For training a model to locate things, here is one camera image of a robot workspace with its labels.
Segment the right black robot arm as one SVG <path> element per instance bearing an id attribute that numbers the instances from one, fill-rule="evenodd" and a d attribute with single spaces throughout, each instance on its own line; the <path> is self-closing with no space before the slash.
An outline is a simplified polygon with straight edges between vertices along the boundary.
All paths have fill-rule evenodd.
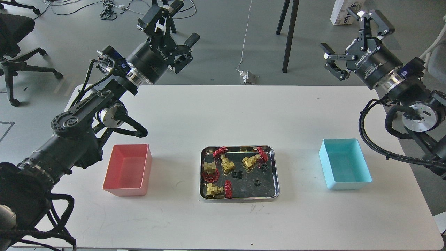
<path id="1" fill-rule="evenodd" d="M 428 131 L 445 120 L 445 94 L 428 90 L 422 82 L 425 62 L 415 57 L 403 64 L 382 43 L 395 32 L 395 27 L 379 10 L 368 12 L 347 8 L 359 22 L 359 34 L 344 54 L 336 54 L 328 44 L 321 43 L 325 52 L 325 68 L 340 81 L 355 73 L 370 89 L 381 87 L 386 92 L 379 100 L 371 100 L 360 113 L 359 132 L 363 141 L 386 159 L 423 165 L 445 179 L 445 138 L 435 140 Z M 377 104 L 389 107 L 384 125 L 386 131 L 399 139 L 414 140 L 425 152 L 423 158 L 392 153 L 376 145 L 367 135 L 364 121 Z"/>

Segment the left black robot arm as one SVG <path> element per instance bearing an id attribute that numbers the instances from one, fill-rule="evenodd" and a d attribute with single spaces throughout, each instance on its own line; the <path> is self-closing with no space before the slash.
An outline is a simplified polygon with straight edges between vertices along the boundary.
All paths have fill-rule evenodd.
<path id="1" fill-rule="evenodd" d="M 72 167 L 86 169 L 101 161 L 112 133 L 147 136 L 120 98 L 125 92 L 137 94 L 142 84 L 155 84 L 168 69 L 180 72 L 192 61 L 191 48 L 200 36 L 193 33 L 178 45 L 170 34 L 175 32 L 173 17 L 183 6 L 182 0 L 164 0 L 161 6 L 153 0 L 137 26 L 147 40 L 126 58 L 111 46 L 99 51 L 69 109 L 51 121 L 52 137 L 21 163 L 1 163 L 2 251 L 17 242 L 38 244 L 26 236 L 62 239 L 77 249 L 66 229 L 74 199 L 52 189 Z"/>

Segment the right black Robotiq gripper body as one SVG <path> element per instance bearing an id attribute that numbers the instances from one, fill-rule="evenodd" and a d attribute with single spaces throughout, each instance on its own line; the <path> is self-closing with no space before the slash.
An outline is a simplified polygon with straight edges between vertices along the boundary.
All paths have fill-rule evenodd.
<path id="1" fill-rule="evenodd" d="M 353 61 L 347 61 L 347 69 L 355 72 L 369 89 L 374 89 L 379 80 L 395 68 L 403 66 L 378 38 L 366 39 L 367 49 L 361 51 L 359 41 L 355 40 L 347 47 L 348 55 L 357 56 Z"/>

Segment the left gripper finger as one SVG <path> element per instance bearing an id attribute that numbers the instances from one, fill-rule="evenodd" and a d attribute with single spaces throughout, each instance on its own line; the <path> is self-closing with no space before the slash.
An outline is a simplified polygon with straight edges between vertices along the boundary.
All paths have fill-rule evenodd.
<path id="1" fill-rule="evenodd" d="M 162 5 L 159 5 L 157 0 L 151 2 L 150 9 L 143 18 L 138 19 L 138 30 L 144 32 L 148 38 L 152 38 L 158 33 L 164 36 L 171 32 L 176 33 L 173 17 L 184 6 L 183 0 L 174 0 L 172 4 L 163 0 Z"/>
<path id="2" fill-rule="evenodd" d="M 169 53 L 169 66 L 174 73 L 179 73 L 188 65 L 193 57 L 191 56 L 191 48 L 200 39 L 200 35 L 192 33 L 183 45 L 177 45 L 173 51 Z"/>

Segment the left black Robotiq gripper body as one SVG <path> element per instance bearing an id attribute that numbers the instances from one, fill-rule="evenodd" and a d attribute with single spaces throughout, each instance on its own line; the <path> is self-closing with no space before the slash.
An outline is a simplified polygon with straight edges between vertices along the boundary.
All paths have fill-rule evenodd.
<path id="1" fill-rule="evenodd" d="M 166 41 L 161 41 L 160 38 L 148 39 L 132 51 L 126 61 L 132 69 L 142 75 L 144 84 L 155 84 L 167 72 L 177 49 L 178 45 L 171 37 Z"/>

